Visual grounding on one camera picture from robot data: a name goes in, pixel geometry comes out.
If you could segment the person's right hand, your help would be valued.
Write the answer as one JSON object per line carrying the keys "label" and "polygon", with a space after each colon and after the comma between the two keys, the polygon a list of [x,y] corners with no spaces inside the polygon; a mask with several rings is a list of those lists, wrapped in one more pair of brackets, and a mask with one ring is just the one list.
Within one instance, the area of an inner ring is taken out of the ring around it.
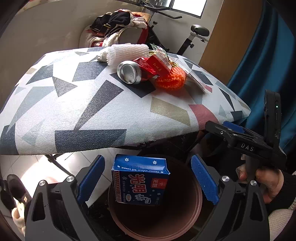
{"label": "person's right hand", "polygon": [[272,202],[283,187],[284,176],[281,170],[257,169],[255,177],[257,182],[265,185],[265,190],[262,194],[264,203]]}

